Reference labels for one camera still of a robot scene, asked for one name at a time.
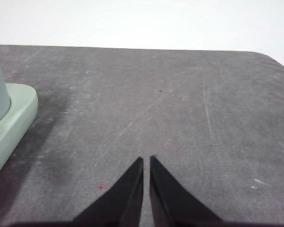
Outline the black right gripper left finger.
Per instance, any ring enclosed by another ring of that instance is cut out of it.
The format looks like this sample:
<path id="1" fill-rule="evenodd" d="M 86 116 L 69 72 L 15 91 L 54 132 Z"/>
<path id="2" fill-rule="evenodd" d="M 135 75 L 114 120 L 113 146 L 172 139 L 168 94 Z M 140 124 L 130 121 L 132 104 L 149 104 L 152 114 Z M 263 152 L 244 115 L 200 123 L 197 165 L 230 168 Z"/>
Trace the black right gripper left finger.
<path id="1" fill-rule="evenodd" d="M 79 224 L 139 224 L 143 200 L 143 159 L 73 220 Z"/>

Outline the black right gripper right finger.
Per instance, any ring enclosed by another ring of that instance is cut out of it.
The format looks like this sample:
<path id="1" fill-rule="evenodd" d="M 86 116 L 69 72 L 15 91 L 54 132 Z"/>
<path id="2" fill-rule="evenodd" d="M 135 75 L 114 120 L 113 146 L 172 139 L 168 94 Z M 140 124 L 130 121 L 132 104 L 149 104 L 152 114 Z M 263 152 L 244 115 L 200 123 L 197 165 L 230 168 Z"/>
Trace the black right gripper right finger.
<path id="1" fill-rule="evenodd" d="M 222 225 L 224 221 L 150 157 L 150 200 L 155 225 Z"/>

